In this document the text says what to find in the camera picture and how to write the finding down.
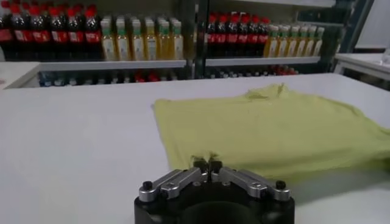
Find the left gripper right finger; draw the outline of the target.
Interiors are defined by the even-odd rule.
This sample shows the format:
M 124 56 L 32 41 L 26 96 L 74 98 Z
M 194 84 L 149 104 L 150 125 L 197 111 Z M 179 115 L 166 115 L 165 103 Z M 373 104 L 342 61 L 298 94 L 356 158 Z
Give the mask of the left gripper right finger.
M 225 186 L 233 183 L 253 198 L 270 196 L 277 201 L 289 201 L 291 198 L 291 191 L 284 181 L 272 182 L 248 170 L 234 170 L 223 166 L 221 161 L 210 160 L 209 173 L 212 182 L 221 182 Z

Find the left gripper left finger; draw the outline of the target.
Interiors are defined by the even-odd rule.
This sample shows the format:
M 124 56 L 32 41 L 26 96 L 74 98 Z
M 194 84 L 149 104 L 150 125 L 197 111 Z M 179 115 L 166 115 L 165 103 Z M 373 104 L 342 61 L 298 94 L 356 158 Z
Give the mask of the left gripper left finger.
M 208 179 L 208 163 L 204 159 L 193 162 L 187 170 L 173 170 L 155 181 L 144 181 L 139 188 L 138 199 L 145 203 L 153 202 L 159 195 L 168 200 L 176 198 L 187 185 L 203 183 Z

